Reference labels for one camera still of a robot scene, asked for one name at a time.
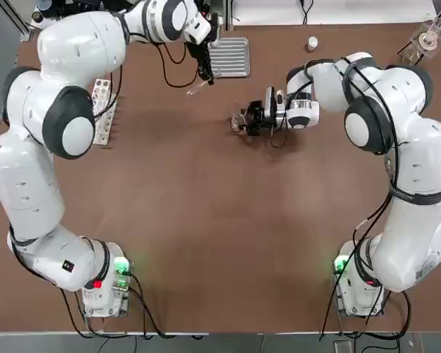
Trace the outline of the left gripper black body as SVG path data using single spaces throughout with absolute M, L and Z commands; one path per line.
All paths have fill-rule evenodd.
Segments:
M 186 42 L 186 47 L 190 56 L 197 61 L 199 68 L 210 67 L 209 45 L 206 41 L 198 44 Z

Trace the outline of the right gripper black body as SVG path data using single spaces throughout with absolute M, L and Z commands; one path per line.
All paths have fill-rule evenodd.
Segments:
M 276 128 L 276 108 L 262 107 L 260 113 L 259 127 L 263 129 Z

